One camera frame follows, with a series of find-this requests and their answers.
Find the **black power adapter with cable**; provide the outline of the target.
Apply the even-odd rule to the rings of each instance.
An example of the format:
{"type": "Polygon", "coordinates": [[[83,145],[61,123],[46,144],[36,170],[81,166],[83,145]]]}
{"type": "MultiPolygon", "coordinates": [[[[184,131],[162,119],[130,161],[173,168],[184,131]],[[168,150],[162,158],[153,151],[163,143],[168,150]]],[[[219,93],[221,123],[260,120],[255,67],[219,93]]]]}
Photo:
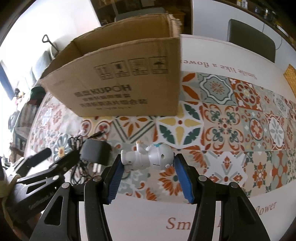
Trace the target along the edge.
{"type": "Polygon", "coordinates": [[[70,148],[79,154],[71,169],[72,185],[85,183],[94,174],[99,173],[103,166],[108,165],[112,147],[107,141],[100,139],[105,134],[107,131],[98,131],[86,139],[81,135],[68,139],[70,148]]]}

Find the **white robot cat figurine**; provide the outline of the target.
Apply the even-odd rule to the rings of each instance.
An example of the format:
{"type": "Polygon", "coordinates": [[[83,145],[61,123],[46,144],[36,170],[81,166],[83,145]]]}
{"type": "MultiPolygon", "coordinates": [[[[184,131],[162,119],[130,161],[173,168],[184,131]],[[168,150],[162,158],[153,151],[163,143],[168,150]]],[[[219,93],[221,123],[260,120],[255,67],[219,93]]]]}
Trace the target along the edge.
{"type": "Polygon", "coordinates": [[[153,168],[158,171],[165,170],[173,165],[174,152],[167,144],[145,145],[136,141],[136,150],[121,151],[121,162],[126,172],[153,168]]]}

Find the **striped cushion chair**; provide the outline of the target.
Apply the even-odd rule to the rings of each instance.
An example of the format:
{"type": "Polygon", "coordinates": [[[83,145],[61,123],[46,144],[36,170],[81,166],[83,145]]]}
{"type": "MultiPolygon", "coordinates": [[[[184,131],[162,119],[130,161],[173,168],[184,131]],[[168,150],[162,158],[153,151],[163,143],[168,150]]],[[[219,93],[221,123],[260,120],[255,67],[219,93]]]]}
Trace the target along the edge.
{"type": "Polygon", "coordinates": [[[21,157],[24,154],[31,127],[45,94],[46,91],[41,86],[32,88],[29,100],[25,102],[21,111],[17,112],[16,121],[11,126],[13,139],[10,149],[21,157]]]}

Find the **patterned tile table runner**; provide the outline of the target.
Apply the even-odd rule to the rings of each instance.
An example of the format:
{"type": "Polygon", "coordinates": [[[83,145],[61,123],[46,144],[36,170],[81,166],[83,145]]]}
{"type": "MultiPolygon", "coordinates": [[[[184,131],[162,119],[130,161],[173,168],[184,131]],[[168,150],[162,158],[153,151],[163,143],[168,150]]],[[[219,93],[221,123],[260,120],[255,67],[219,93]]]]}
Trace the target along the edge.
{"type": "Polygon", "coordinates": [[[185,72],[175,116],[80,118],[52,95],[35,117],[27,152],[51,148],[50,161],[70,151],[68,140],[102,132],[121,150],[165,143],[214,182],[239,183],[248,197],[295,183],[295,103],[242,80],[185,72]]]}

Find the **grey sofa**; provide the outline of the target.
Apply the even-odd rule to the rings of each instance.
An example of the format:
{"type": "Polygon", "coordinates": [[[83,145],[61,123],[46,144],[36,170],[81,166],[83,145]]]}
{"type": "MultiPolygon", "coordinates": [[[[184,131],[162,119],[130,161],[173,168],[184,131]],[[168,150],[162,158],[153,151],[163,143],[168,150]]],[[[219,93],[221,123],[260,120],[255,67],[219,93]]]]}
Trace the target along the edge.
{"type": "Polygon", "coordinates": [[[49,66],[52,60],[50,52],[44,51],[36,63],[32,66],[32,73],[37,81],[41,78],[42,73],[49,66]]]}

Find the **brown cardboard box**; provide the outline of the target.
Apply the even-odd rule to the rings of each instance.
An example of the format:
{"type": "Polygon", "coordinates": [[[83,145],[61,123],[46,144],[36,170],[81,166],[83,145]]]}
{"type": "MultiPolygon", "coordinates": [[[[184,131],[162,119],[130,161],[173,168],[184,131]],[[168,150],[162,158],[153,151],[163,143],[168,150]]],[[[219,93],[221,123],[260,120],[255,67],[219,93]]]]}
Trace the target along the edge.
{"type": "Polygon", "coordinates": [[[180,93],[180,21],[134,16],[72,40],[41,85],[81,117],[175,115],[180,93]]]}

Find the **woven yellow basket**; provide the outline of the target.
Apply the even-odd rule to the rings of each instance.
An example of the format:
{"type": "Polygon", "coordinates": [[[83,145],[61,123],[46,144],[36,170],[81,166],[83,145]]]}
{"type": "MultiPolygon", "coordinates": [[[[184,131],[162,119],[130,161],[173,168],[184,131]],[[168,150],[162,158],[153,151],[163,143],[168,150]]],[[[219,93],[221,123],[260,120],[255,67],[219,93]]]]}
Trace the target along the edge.
{"type": "Polygon", "coordinates": [[[290,85],[294,96],[296,97],[296,69],[291,64],[289,64],[283,75],[290,85]]]}

